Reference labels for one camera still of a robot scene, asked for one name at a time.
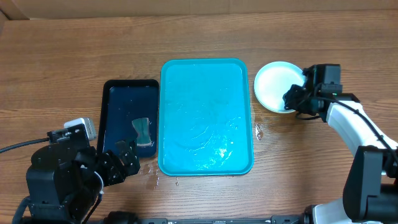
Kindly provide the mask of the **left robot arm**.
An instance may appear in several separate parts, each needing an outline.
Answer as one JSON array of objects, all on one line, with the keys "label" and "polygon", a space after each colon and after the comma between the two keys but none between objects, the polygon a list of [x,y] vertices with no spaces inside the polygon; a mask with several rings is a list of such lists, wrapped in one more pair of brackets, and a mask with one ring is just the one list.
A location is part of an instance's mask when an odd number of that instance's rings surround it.
[{"label": "left robot arm", "polygon": [[118,141],[119,155],[98,154],[89,141],[51,143],[31,158],[26,173],[29,195],[13,223],[86,223],[102,200],[103,190],[140,169],[135,141]]}]

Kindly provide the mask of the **light blue plate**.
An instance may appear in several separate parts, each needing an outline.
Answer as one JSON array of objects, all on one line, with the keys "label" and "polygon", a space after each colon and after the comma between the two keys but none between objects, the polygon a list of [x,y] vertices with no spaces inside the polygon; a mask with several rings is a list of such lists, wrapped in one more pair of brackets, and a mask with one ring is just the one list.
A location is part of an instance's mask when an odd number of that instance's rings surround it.
[{"label": "light blue plate", "polygon": [[286,110],[283,96],[292,85],[303,86],[305,76],[298,66],[283,61],[263,66],[254,79],[254,93],[260,104],[275,113],[293,113]]}]

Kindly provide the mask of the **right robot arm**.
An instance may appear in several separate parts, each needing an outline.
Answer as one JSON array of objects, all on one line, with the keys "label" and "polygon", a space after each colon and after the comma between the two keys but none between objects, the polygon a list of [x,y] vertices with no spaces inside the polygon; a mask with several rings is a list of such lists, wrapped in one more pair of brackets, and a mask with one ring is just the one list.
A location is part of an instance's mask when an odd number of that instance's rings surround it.
[{"label": "right robot arm", "polygon": [[310,206],[305,223],[397,223],[397,142],[367,116],[360,100],[343,93],[341,67],[318,64],[303,70],[302,86],[284,94],[285,108],[322,119],[332,127],[354,156],[341,199]]}]

